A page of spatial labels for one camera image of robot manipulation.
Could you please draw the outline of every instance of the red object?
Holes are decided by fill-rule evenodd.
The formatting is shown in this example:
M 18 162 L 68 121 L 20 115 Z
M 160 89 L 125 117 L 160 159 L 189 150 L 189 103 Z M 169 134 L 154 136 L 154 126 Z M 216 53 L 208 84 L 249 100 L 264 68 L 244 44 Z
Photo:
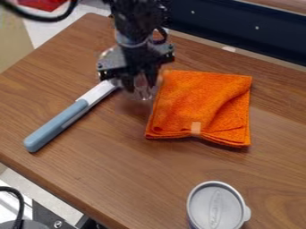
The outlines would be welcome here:
M 18 0 L 18 4 L 52 12 L 67 0 Z

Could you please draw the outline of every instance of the blue knife handle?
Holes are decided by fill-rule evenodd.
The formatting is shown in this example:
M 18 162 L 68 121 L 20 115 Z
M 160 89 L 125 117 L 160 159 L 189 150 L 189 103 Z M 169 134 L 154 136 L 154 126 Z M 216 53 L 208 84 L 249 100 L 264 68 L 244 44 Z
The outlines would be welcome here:
M 58 114 L 52 120 L 29 135 L 23 141 L 24 146 L 31 153 L 37 152 L 54 137 L 64 131 L 69 126 L 68 122 L 73 123 L 80 118 L 81 115 L 84 115 L 88 106 L 89 104 L 85 99 L 79 99 L 66 108 L 62 113 Z

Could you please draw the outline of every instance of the towel tag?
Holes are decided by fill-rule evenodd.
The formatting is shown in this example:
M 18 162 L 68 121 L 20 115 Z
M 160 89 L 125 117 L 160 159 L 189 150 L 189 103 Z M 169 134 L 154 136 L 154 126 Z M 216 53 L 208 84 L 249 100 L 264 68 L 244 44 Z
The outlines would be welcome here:
M 191 124 L 191 135 L 198 137 L 200 136 L 200 126 L 201 123 L 200 122 L 192 122 Z

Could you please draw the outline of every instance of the gray floor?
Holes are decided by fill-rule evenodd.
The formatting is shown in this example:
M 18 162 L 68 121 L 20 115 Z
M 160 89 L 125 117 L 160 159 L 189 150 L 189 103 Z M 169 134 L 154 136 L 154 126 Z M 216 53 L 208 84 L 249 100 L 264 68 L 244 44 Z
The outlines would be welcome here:
M 4 172 L 6 166 L 0 163 L 0 175 Z
M 81 212 L 9 168 L 5 169 L 3 173 L 0 173 L 0 180 L 19 190 L 29 198 L 34 199 L 45 208 L 53 211 L 71 225 L 76 225 L 82 217 Z
M 82 0 L 81 4 L 97 7 L 99 9 L 109 10 L 109 6 L 103 4 L 101 0 Z

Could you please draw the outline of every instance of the black wire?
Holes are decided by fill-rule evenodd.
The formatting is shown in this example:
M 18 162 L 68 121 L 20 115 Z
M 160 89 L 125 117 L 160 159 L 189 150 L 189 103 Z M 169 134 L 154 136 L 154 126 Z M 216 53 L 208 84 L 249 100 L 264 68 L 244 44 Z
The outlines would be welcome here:
M 64 20 L 65 18 L 67 18 L 74 10 L 75 6 L 77 5 L 78 0 L 70 0 L 70 4 L 66 10 L 65 13 L 63 13 L 62 15 L 56 16 L 56 17 L 43 17 L 43 16 L 38 16 L 38 15 L 34 15 L 31 13 L 27 13 L 25 11 L 23 11 L 21 8 L 19 8 L 18 6 L 7 2 L 6 0 L 0 0 L 0 5 L 3 6 L 6 10 L 22 17 L 25 19 L 29 19 L 32 21 L 41 21 L 41 22 L 57 22 L 57 21 L 61 21 Z
M 21 195 L 20 192 L 18 192 L 17 190 L 15 190 L 14 188 L 11 187 L 0 187 L 0 191 L 6 191 L 6 192 L 10 192 L 12 194 L 14 194 L 18 201 L 19 201 L 19 211 L 16 217 L 16 220 L 13 224 L 13 228 L 12 229 L 22 229 L 22 217 L 23 217 L 23 211 L 24 211 L 24 199 Z

